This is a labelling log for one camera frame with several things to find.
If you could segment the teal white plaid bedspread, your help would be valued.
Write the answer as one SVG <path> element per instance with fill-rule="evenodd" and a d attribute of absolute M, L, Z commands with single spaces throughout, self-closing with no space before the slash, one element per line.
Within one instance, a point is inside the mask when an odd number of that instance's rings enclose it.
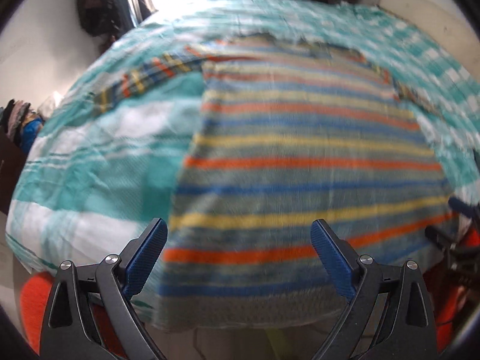
<path fill-rule="evenodd" d="M 7 243 L 38 271 L 117 253 L 170 193 L 199 124 L 203 85 L 180 78 L 99 113 L 95 98 L 151 59 L 191 44 L 267 34 L 353 50 L 389 72 L 451 186 L 479 201 L 479 83 L 431 37 L 375 7 L 305 0 L 217 0 L 177 18 L 154 15 L 114 44 L 67 92 L 37 135 L 7 218 Z M 160 260 L 133 303 L 155 325 Z"/>

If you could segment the hanging clothes pile left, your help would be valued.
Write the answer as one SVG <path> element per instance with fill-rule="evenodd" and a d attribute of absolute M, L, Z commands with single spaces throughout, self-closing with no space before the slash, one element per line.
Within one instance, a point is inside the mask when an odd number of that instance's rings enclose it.
<path fill-rule="evenodd" d="M 1 132 L 25 155 L 29 154 L 44 124 L 45 120 L 30 102 L 11 99 L 1 108 Z"/>

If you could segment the orange red trousers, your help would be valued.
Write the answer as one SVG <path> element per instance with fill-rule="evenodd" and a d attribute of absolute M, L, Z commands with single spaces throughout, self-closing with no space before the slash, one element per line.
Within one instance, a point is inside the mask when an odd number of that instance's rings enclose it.
<path fill-rule="evenodd" d="M 459 241 L 460 246 L 478 246 L 479 232 L 474 227 L 467 231 Z M 459 285 L 450 277 L 446 260 L 428 270 L 425 285 L 433 296 L 433 315 L 436 327 L 436 339 L 440 359 L 478 359 L 479 358 L 479 307 L 470 308 L 470 314 L 461 320 L 459 309 L 460 291 L 474 291 Z M 34 353 L 40 358 L 40 339 L 43 318 L 50 290 L 55 277 L 38 274 L 27 281 L 20 293 L 20 311 L 28 342 Z M 126 359 L 124 350 L 112 329 L 103 306 L 92 305 L 95 321 L 106 346 Z"/>

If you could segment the striped knit sweater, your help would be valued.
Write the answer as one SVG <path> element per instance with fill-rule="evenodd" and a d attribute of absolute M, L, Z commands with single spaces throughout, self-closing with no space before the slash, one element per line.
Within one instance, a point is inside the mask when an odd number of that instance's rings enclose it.
<path fill-rule="evenodd" d="M 185 46 L 105 88 L 97 112 L 180 78 L 203 86 L 169 195 L 155 325 L 287 327 L 340 306 L 310 228 L 383 263 L 436 262 L 452 189 L 389 72 L 359 53 L 267 34 Z"/>

